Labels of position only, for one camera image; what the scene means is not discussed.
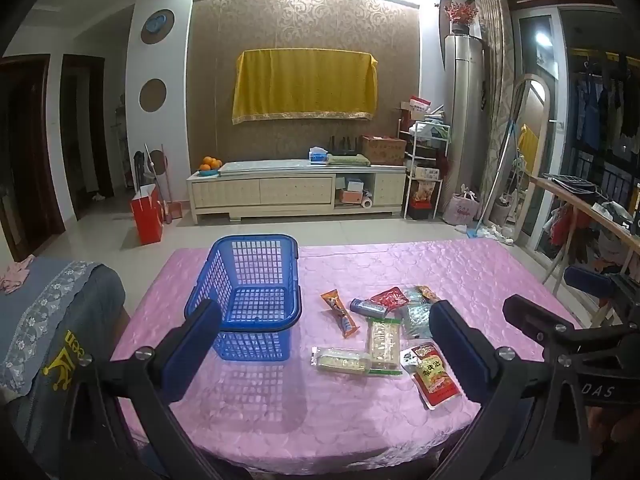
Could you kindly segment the red green nut pouch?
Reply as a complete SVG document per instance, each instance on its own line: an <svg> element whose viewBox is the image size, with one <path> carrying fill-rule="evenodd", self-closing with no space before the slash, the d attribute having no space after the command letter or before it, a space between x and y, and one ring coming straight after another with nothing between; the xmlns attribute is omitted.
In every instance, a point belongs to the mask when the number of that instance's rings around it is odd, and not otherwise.
<svg viewBox="0 0 640 480"><path fill-rule="evenodd" d="M412 377L423 402L430 410L460 394L460 389L449 375L445 361L434 344L427 342L411 351L416 358L416 370Z"/></svg>

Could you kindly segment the cracker pack green ends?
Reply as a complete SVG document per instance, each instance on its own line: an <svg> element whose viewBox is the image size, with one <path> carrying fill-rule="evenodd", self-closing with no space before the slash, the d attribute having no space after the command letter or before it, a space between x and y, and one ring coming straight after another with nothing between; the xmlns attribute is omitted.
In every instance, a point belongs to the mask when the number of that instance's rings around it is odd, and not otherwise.
<svg viewBox="0 0 640 480"><path fill-rule="evenodd" d="M367 352L370 356L368 375L401 375L400 321L394 318L370 318Z"/></svg>

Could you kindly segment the red snack pouch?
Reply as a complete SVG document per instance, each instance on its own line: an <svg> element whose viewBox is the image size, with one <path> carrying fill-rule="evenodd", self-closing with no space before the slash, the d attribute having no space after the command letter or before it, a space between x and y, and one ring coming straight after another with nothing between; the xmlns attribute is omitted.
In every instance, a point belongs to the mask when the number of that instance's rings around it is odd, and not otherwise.
<svg viewBox="0 0 640 480"><path fill-rule="evenodd" d="M384 307L387 311L395 311L409 303L409 299L399 287L392 287L372 296L370 301Z"/></svg>

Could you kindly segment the wafer cracker clear pack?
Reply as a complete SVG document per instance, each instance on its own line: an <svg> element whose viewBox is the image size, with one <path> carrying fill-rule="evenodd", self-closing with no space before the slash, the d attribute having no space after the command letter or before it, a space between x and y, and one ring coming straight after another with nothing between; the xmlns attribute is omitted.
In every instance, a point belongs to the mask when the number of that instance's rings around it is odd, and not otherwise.
<svg viewBox="0 0 640 480"><path fill-rule="evenodd" d="M371 368L371 358L366 352L314 347L311 349L310 364L324 372L365 375Z"/></svg>

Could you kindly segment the purple Doublemint gum pack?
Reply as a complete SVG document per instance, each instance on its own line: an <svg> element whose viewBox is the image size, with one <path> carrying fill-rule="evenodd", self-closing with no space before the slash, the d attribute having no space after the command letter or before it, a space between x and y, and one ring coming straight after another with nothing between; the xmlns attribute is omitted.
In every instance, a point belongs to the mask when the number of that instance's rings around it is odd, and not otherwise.
<svg viewBox="0 0 640 480"><path fill-rule="evenodd" d="M349 304L349 310L366 316L367 318L385 318L387 308L382 304L376 304L371 300L354 298Z"/></svg>

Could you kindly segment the orange Alpenliebe candy stick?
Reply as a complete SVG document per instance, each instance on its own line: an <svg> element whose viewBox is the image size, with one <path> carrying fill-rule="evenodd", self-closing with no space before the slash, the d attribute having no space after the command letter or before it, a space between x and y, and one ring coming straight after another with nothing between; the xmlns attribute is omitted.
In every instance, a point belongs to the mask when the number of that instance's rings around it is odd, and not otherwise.
<svg viewBox="0 0 640 480"><path fill-rule="evenodd" d="M349 338L355 335L359 330L359 326L345 308L338 291L333 289L325 292L321 295L321 298L335 315L343 337Z"/></svg>

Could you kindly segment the blue striped clear snack bag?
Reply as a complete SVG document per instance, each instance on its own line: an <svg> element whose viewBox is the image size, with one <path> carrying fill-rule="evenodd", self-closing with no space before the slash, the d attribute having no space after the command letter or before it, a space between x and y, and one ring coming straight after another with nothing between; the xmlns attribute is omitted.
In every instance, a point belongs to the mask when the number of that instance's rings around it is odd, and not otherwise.
<svg viewBox="0 0 640 480"><path fill-rule="evenodd" d="M418 286L405 288L402 292L409 299L409 303L400 308L401 323L405 335L409 339L431 338L430 310L431 304L422 302Z"/></svg>

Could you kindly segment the orange yellow snack pouch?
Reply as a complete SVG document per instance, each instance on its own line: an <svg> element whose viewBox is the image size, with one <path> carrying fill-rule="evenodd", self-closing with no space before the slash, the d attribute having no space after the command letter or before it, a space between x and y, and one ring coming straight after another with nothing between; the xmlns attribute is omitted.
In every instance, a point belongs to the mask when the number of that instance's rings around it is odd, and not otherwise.
<svg viewBox="0 0 640 480"><path fill-rule="evenodd" d="M428 304L436 304L439 302L440 298L437 296L428 286L421 285L416 288L418 292L420 292L420 297L422 302L427 302Z"/></svg>

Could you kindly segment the blue plastic basket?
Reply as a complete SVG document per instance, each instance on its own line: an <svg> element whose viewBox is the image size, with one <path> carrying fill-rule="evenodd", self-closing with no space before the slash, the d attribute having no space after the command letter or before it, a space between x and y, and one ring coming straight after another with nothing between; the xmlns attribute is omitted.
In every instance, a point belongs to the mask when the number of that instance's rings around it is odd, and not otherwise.
<svg viewBox="0 0 640 480"><path fill-rule="evenodd" d="M184 314L204 300L221 310L213 349L221 359L275 363L291 354L291 330L302 315L298 244L285 234L221 237L196 279Z"/></svg>

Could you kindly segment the red paper bag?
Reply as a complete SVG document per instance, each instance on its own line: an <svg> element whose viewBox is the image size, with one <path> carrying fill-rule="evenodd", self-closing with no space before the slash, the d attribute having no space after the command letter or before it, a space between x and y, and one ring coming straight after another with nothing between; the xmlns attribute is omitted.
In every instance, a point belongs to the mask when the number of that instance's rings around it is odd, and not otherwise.
<svg viewBox="0 0 640 480"><path fill-rule="evenodd" d="M142 245L158 243L163 236L163 209L155 184L141 185L130 200L134 224Z"/></svg>

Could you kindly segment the silver standing air conditioner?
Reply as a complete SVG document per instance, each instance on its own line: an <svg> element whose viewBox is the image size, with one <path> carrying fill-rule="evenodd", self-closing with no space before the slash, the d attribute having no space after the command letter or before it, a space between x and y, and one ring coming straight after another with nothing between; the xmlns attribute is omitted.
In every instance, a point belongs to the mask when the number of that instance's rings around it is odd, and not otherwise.
<svg viewBox="0 0 640 480"><path fill-rule="evenodd" d="M487 151L484 65L479 39L469 35L445 39L445 119L449 125L448 172L442 186L445 205L462 184L480 190Z"/></svg>

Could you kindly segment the cream TV cabinet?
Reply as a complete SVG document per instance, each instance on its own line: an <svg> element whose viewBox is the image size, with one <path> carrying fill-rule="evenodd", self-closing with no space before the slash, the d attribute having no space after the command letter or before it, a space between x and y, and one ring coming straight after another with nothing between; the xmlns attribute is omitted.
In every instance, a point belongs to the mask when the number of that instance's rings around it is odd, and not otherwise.
<svg viewBox="0 0 640 480"><path fill-rule="evenodd" d="M314 165L306 159L227 162L216 174L186 179L192 219L400 214L403 166Z"/></svg>

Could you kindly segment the brown cardboard box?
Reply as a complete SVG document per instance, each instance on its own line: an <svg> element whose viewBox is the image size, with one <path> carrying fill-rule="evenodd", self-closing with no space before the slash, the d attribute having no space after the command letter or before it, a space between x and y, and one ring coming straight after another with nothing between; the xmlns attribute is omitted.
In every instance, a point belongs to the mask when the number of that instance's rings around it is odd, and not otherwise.
<svg viewBox="0 0 640 480"><path fill-rule="evenodd" d="M402 166L405 160L407 142L390 136L362 136L360 153L372 165Z"/></svg>

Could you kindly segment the green folded cloth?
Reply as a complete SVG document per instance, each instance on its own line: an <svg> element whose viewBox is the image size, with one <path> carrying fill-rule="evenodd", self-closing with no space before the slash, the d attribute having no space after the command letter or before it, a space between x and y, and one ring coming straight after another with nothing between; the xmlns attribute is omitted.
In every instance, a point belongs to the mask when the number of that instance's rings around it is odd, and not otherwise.
<svg viewBox="0 0 640 480"><path fill-rule="evenodd" d="M329 166L370 167L371 162L363 154L356 154L356 155L329 154L328 165Z"/></svg>

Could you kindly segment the blue tissue pack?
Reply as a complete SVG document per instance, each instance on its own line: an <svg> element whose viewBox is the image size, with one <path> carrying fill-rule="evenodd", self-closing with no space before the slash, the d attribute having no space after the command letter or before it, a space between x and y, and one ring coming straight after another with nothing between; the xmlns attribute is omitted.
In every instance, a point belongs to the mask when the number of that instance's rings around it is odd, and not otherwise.
<svg viewBox="0 0 640 480"><path fill-rule="evenodd" d="M326 165L329 160L329 152L320 146L309 149L308 159L311 165Z"/></svg>

